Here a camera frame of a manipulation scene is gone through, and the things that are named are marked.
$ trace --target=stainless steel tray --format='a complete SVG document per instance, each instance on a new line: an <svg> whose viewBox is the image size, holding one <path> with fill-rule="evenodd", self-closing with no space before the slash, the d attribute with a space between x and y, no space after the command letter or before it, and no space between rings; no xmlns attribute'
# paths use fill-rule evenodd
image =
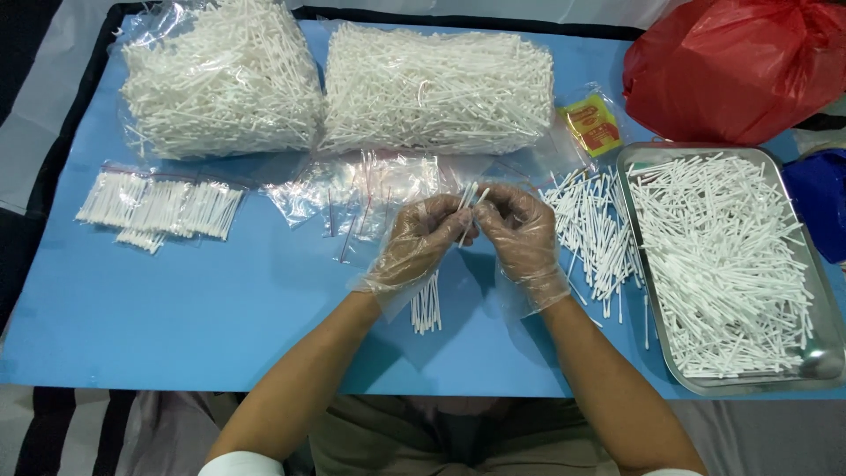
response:
<svg viewBox="0 0 846 476"><path fill-rule="evenodd" d="M745 158L759 166L761 163L766 163L765 176L767 181L771 185L778 184L782 193L789 198L780 174L781 164L764 149L736 146L715 147L713 144L680 142L637 142L620 152L617 166L620 171L620 185L623 189L627 213L638 246L643 244L643 236L640 233L640 224L629 189L629 181L624 173L629 169L629 166L632 163L666 163L676 158L694 155L709 157L722 151L726 154ZM796 213L792 202L791 208L796 220L801 221L801 217ZM661 342L664 361L667 363L670 373L684 388L702 396L728 396L768 391L823 390L839 387L846 382L846 351L844 351L843 343L846 332L843 329L843 316L834 301L831 285L821 266L819 253L814 248L807 229L802 227L800 230L796 230L791 237L805 243L804 246L797 245L794 248L794 256L797 260L808 265L805 270L805 287L814 295L810 306L810 320L814 324L813 339L808 342L802 353L802 364L791 371L781 372L780 374L755 372L730 379L686 378L678 370L673 361L673 356L670 354L667 330L664 327L661 307L658 305L649 266L649 257L643 249L640 249L640 261L643 264L646 289L649 292L650 304L655 315L655 326L658 331L658 340Z"/></svg>

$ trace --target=forearm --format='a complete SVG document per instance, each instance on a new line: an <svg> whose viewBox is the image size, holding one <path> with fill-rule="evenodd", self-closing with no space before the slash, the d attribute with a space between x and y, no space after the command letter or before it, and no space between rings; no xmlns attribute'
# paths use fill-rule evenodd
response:
<svg viewBox="0 0 846 476"><path fill-rule="evenodd" d="M253 451L281 461L293 452L312 420L326 411L379 312L370 293L350 293L261 378L206 460Z"/></svg>
<svg viewBox="0 0 846 476"><path fill-rule="evenodd" d="M541 314L582 413L622 474L661 468L705 474L705 465L669 405L575 299L564 298Z"/></svg>

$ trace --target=person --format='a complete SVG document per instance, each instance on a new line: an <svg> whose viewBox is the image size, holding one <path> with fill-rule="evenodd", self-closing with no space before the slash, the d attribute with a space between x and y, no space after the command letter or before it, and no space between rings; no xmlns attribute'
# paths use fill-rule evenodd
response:
<svg viewBox="0 0 846 476"><path fill-rule="evenodd" d="M706 469L667 403L611 345L576 300L559 263L553 211L518 188L489 188L458 210L439 195L400 210L356 291L292 347L246 396L201 476L283 473L309 436L317 474L696 476ZM479 461L451 462L439 436L397 396L336 396L380 313L404 305L454 241L491 240L555 342L572 399L521 399L480 428Z"/></svg>

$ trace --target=gloved hand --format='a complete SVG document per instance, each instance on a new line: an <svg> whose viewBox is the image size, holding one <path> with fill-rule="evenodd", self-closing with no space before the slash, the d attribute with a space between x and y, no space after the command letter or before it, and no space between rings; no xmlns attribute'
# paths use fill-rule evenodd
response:
<svg viewBox="0 0 846 476"><path fill-rule="evenodd" d="M479 230L469 208L458 210L460 197L436 195L402 207L382 242L379 256L354 284L372 291L382 313L392 318L420 292L454 241L470 226L464 246L473 244Z"/></svg>
<svg viewBox="0 0 846 476"><path fill-rule="evenodd" d="M531 311L569 296L567 276L558 264L561 247L552 209L511 185L483 184L479 192L486 188L490 191L473 214L497 249L503 273L528 295Z"/></svg>

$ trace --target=yellow packet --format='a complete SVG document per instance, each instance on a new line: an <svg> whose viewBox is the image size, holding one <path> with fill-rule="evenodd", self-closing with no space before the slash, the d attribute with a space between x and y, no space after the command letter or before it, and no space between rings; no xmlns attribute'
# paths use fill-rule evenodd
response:
<svg viewBox="0 0 846 476"><path fill-rule="evenodd" d="M567 123L579 144L596 157L623 145L617 120L608 111L605 101L592 94L582 101L558 108L558 114Z"/></svg>

